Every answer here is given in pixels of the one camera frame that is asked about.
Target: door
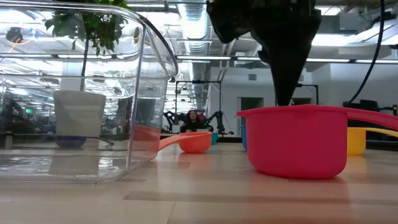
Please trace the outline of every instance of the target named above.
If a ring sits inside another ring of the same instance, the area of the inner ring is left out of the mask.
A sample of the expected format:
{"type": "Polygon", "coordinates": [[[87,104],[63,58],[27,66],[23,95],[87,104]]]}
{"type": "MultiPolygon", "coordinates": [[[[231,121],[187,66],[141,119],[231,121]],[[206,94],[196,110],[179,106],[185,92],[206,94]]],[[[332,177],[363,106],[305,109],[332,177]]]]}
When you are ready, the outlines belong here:
{"type": "MultiPolygon", "coordinates": [[[[254,108],[262,108],[264,106],[263,98],[255,97],[240,97],[238,98],[238,111],[250,110],[254,108]]],[[[241,137],[241,126],[246,125],[246,119],[243,117],[238,118],[238,136],[241,137]]]]}

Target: ceiling duct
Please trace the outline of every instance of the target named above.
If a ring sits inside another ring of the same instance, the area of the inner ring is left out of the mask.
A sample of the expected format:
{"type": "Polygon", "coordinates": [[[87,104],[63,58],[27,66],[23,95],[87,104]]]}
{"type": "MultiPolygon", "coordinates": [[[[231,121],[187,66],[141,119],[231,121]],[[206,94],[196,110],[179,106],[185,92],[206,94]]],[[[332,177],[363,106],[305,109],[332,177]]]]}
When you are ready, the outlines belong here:
{"type": "MultiPolygon", "coordinates": [[[[193,39],[186,41],[185,49],[189,55],[207,55],[209,50],[208,42],[202,42],[201,39],[208,37],[208,16],[206,13],[206,4],[178,4],[178,11],[181,15],[182,35],[184,39],[193,39]]],[[[204,80],[206,64],[192,63],[192,80],[204,80]]],[[[203,87],[193,85],[193,95],[202,95],[203,87]]],[[[204,108],[206,100],[196,99],[197,108],[204,108]]]]}

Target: ceiling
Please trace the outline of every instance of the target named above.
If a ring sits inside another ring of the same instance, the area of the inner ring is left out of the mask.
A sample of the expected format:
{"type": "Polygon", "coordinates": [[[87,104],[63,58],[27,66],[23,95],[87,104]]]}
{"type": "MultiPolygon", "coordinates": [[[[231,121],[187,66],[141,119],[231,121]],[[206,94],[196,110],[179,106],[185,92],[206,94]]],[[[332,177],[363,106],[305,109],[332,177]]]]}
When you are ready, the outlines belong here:
{"type": "MultiPolygon", "coordinates": [[[[184,0],[184,1],[129,1],[136,11],[148,18],[148,20],[156,26],[160,34],[164,37],[170,45],[175,55],[239,55],[245,57],[257,56],[259,45],[250,34],[245,34],[238,40],[230,44],[222,44],[207,18],[205,13],[201,14],[195,22],[196,25],[202,25],[202,29],[192,24],[189,21],[186,9],[189,7],[197,7],[195,10],[200,11],[204,9],[204,1],[200,0],[184,0]]],[[[387,1],[388,9],[395,10],[394,1],[387,1]]],[[[377,3],[378,1],[342,1],[329,0],[317,1],[317,8],[321,9],[325,16],[332,19],[344,18],[340,21],[341,27],[355,27],[359,31],[364,31],[369,26],[369,20],[377,17],[377,3]]],[[[32,58],[18,58],[18,57],[3,57],[0,58],[0,72],[13,74],[37,74],[47,76],[54,76],[50,78],[27,78],[23,76],[14,77],[3,83],[13,88],[13,93],[18,95],[19,101],[25,105],[30,101],[37,101],[41,99],[43,105],[52,105],[52,92],[61,87],[59,78],[57,76],[79,74],[81,70],[81,60],[85,49],[85,43],[82,40],[76,41],[76,49],[72,50],[73,40],[68,37],[53,37],[52,30],[47,30],[44,26],[46,19],[52,18],[51,11],[25,11],[25,12],[10,12],[7,10],[0,11],[0,49],[2,54],[9,55],[50,55],[50,57],[43,57],[39,60],[32,58]],[[10,31],[10,27],[20,27],[21,34],[24,40],[21,44],[15,44],[7,40],[6,34],[10,31]],[[62,57],[52,57],[51,55],[68,55],[62,57]]],[[[142,64],[143,77],[148,78],[146,82],[149,87],[156,87],[151,78],[165,77],[164,70],[170,70],[172,65],[165,62],[159,63],[156,57],[153,57],[157,52],[153,51],[153,45],[159,42],[158,38],[151,40],[148,36],[144,41],[144,45],[140,42],[135,42],[134,32],[136,27],[141,25],[129,21],[123,28],[123,35],[119,44],[115,45],[114,52],[106,51],[105,56],[96,57],[95,49],[90,48],[88,54],[91,55],[86,67],[86,91],[93,93],[101,93],[106,95],[109,100],[113,97],[117,98],[122,90],[122,94],[134,91],[131,80],[137,75],[138,53],[139,49],[144,49],[144,60],[142,64]],[[112,58],[110,55],[119,55],[118,58],[112,58]]],[[[390,27],[385,41],[393,41],[397,39],[398,44],[398,25],[390,27]]],[[[340,35],[318,35],[313,42],[313,47],[310,52],[311,58],[371,58],[374,52],[375,37],[363,41],[362,39],[355,39],[356,36],[340,38],[340,35]]],[[[159,54],[167,55],[161,43],[157,44],[159,54]]],[[[391,54],[390,48],[385,45],[381,51],[382,57],[387,57],[391,54]]],[[[250,71],[251,69],[263,70],[264,73],[269,73],[269,69],[261,62],[258,63],[244,63],[244,62],[217,62],[206,60],[184,60],[179,61],[179,74],[175,77],[176,81],[192,81],[196,79],[201,80],[221,80],[225,83],[232,80],[239,80],[239,71],[250,71]]],[[[308,63],[306,65],[306,72],[311,72],[317,69],[321,64],[308,63]]],[[[191,83],[184,85],[179,83],[177,86],[179,90],[177,98],[177,108],[180,112],[186,112],[191,108],[202,109],[206,103],[208,85],[193,85],[191,83]]],[[[169,82],[167,85],[167,95],[165,103],[165,111],[175,110],[175,83],[169,82]]],[[[117,109],[117,102],[115,101],[112,108],[108,108],[108,113],[112,114],[117,109]]]]}

